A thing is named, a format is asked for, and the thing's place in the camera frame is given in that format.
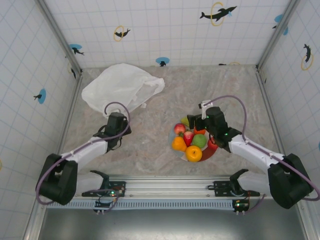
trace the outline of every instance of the green apple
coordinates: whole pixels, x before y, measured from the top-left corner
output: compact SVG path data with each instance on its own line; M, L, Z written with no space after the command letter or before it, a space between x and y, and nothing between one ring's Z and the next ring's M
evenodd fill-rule
M207 138L205 135L202 135L202 134L196 134L192 139L192 145L195 145L201 149L206 145L206 143L207 143Z

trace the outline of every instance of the white tiled wall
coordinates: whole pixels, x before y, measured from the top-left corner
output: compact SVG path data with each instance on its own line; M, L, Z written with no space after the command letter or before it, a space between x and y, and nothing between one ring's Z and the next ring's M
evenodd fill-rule
M46 0L82 68L114 63L158 66L257 64L289 0ZM220 26L201 18L235 7ZM129 33L117 42L114 32Z
M298 155L320 187L320 1L301 1L289 29L263 69L265 87L286 154ZM302 70L305 44L313 57ZM320 219L319 201L315 207Z
M33 0L0 1L0 239L21 239L75 85ZM46 89L43 104L33 96Z

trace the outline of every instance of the yellow ring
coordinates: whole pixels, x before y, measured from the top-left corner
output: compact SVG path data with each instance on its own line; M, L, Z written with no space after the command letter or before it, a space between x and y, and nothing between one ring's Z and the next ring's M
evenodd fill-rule
M119 40L116 39L116 31L119 29L119 28L122 28L122 35L121 35L121 38ZM116 41L116 42L120 42L122 40L122 38L124 37L124 34L125 34L125 28L124 26L120 25L120 26L117 26L116 29L114 30L114 33L113 33L113 39Z
M71 74L71 64L70 64L70 62L68 63L68 66L67 66L66 68L67 68L67 70L68 70L68 73Z
M216 2L215 4L213 4L212 7L211 7L210 19L211 19L211 24L212 24L212 26L215 26L215 27L220 26L221 24L223 24L223 23L224 23L224 20L225 20L225 17L223 17L223 18L222 18L222 22L220 22L219 24L214 24L214 22L212 21L212 12L213 12L213 10L214 10L215 5L217 5L217 4L221 5L222 7L224 6L221 2L217 1L217 2Z
M312 53L310 53L310 55L311 55L311 57L312 57L312 60L311 60L310 66L308 66L307 68L304 68L304 67L303 67L303 66L304 66L304 60L307 58L307 56L304 56L304 57L302 58L302 61L301 61L301 69L302 69L303 71L308 70L308 69L312 66L312 64L314 63L314 55L313 55Z

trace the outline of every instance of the fruit bowl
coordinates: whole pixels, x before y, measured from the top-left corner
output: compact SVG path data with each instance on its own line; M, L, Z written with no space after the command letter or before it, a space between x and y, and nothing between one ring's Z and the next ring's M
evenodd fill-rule
M175 139L175 137L177 137L174 129L175 129L175 125L171 128L170 132L169 132L169 136L168 136L168 142L169 142L169 145L171 147L171 149L173 150L173 152L179 157L181 158L182 160L185 160L188 162L188 159L187 159L187 156L186 156L186 153L184 151L177 151L177 150L174 150L172 148L172 142L173 140ZM203 148L201 148L201 151L202 151L202 157L199 161L197 161L196 163L198 162L202 162L202 161L205 161L207 159L209 159L215 152L216 150L215 149L212 149L212 148L209 148L208 147L208 140L209 140L209 133L207 131L205 131L205 134L204 134L205 138L206 138L206 144Z

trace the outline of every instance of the white plastic bag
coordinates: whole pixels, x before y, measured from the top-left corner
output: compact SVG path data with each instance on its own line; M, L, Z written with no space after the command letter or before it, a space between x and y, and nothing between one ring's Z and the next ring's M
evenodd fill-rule
M165 87L163 78L129 64L121 63L108 67L100 76L82 90L82 99L105 117L105 107L110 102L120 102L129 112L139 107ZM119 105L107 108L107 116L114 111L124 113Z

